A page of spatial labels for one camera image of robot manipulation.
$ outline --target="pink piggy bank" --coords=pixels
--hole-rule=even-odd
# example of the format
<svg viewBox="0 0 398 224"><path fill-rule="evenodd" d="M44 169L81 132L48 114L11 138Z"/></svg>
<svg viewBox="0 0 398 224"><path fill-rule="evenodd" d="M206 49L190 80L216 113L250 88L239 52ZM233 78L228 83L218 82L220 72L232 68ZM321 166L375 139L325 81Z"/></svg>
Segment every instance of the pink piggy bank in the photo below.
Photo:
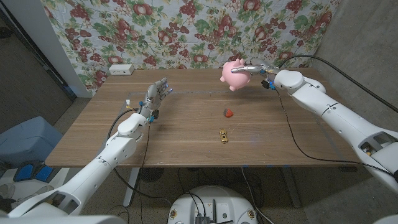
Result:
<svg viewBox="0 0 398 224"><path fill-rule="evenodd" d="M223 66L223 76L221 76L220 80L222 82L227 82L229 84L229 89L232 91L238 90L244 87L246 84L250 82L250 73L249 72L241 72L241 73L232 73L232 68L239 68L244 66L244 60L236 59L234 62L226 62Z"/></svg>

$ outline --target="white wall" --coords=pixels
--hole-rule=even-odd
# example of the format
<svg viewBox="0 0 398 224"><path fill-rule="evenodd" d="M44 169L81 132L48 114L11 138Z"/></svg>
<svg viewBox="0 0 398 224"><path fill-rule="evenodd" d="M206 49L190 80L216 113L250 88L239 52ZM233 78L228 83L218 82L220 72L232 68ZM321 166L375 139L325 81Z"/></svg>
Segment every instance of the white wall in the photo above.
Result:
<svg viewBox="0 0 398 224"><path fill-rule="evenodd" d="M316 53L398 107L398 2L342 1ZM313 67L357 114L398 131L398 114L321 62Z"/></svg>
<svg viewBox="0 0 398 224"><path fill-rule="evenodd" d="M63 51L40 0L2 0L77 97L91 97Z"/></svg>

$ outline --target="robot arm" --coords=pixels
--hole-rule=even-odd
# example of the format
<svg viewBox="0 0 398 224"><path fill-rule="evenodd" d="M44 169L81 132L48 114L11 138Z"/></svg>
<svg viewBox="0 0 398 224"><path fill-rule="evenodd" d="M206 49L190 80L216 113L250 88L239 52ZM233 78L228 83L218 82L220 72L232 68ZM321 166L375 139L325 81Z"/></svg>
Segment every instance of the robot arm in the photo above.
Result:
<svg viewBox="0 0 398 224"><path fill-rule="evenodd" d="M141 108L118 126L104 150L65 185L28 199L8 214L10 218L78 215L88 199L109 173L136 151L142 130L150 123L152 113L172 91L167 91L167 79L152 84Z"/></svg>
<svg viewBox="0 0 398 224"><path fill-rule="evenodd" d="M326 95L325 87L318 81L304 77L300 72L279 70L255 59L260 73L267 74L263 86L273 85L286 89L302 108L320 116L345 141L350 144L361 162L398 173L398 133L377 127L341 103ZM384 185L398 194L398 180L380 170L365 166Z"/></svg>

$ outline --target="table top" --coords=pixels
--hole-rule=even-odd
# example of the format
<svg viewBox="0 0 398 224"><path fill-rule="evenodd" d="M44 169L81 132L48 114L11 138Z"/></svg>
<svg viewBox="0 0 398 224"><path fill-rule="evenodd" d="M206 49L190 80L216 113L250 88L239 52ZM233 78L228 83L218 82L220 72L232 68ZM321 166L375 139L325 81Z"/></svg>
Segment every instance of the table top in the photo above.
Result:
<svg viewBox="0 0 398 224"><path fill-rule="evenodd" d="M316 70L294 70L320 81L328 95L342 102ZM146 167L341 165L307 158L297 149L277 93L261 86L262 77L253 77L246 87L232 92L228 84L220 82L220 76L221 69L136 70L128 76L110 76L45 163L52 167L87 165L99 153L114 119L124 111L126 98L138 107L148 86L167 77L174 92L162 102L159 119L150 126ZM279 92L303 151L322 159L358 161L348 144L325 122L299 107L286 91ZM225 108L234 115L224 117ZM125 114L120 122L128 116ZM226 144L220 141L221 129L227 130ZM120 166L142 165L147 130L133 156Z"/></svg>

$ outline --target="floral fabric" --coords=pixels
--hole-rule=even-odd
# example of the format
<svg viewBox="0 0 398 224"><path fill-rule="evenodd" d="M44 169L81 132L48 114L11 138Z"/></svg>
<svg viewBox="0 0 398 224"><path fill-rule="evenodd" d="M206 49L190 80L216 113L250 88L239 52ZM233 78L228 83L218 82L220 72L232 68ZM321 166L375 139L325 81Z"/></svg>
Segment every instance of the floral fabric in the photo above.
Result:
<svg viewBox="0 0 398 224"><path fill-rule="evenodd" d="M93 95L115 63L136 69L219 68L236 58L277 65L314 54L340 0L42 0ZM307 59L286 66L306 67Z"/></svg>

